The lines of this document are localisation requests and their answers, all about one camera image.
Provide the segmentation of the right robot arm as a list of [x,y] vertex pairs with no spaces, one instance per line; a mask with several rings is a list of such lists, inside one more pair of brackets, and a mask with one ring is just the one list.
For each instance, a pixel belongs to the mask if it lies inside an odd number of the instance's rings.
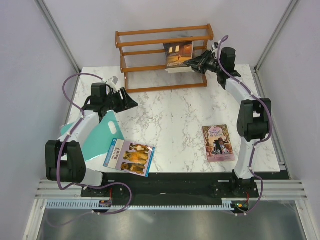
[[235,69],[235,60],[235,49],[224,47],[221,51],[206,50],[200,56],[184,63],[196,73],[205,74],[207,71],[215,73],[221,87],[231,94],[240,106],[236,128],[241,137],[241,145],[238,161],[229,183],[230,193],[240,197],[256,187],[255,153],[258,145],[270,138],[273,124],[271,100],[254,95]]

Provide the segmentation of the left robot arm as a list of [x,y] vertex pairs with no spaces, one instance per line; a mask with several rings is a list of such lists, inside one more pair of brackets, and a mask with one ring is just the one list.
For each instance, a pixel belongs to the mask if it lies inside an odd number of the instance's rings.
[[110,185],[103,180],[102,172],[86,167],[82,147],[108,113],[120,113],[137,106],[124,87],[114,90],[106,83],[92,84],[91,95],[79,109],[76,122],[59,139],[49,140],[45,145],[46,178],[57,182],[60,190],[75,184],[91,187],[99,197],[106,196]]

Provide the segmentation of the Taming of the Shrew book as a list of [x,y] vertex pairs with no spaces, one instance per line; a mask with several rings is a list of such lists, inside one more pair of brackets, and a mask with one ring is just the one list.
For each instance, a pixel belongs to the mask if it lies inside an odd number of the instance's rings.
[[234,162],[235,155],[226,124],[203,126],[204,146],[209,163]]

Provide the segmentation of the Why Do Dogs Bark book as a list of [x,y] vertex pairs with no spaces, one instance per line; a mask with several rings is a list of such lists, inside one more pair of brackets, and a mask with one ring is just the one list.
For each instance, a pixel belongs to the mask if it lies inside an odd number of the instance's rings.
[[154,146],[114,138],[103,166],[147,178],[155,151]]

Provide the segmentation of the Kate DiCamillo dark book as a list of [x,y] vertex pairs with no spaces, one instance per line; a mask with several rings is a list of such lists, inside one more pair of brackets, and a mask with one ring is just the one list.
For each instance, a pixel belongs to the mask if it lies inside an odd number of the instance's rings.
[[192,72],[190,66],[185,61],[193,58],[194,44],[192,41],[164,43],[166,56],[165,70],[168,73]]

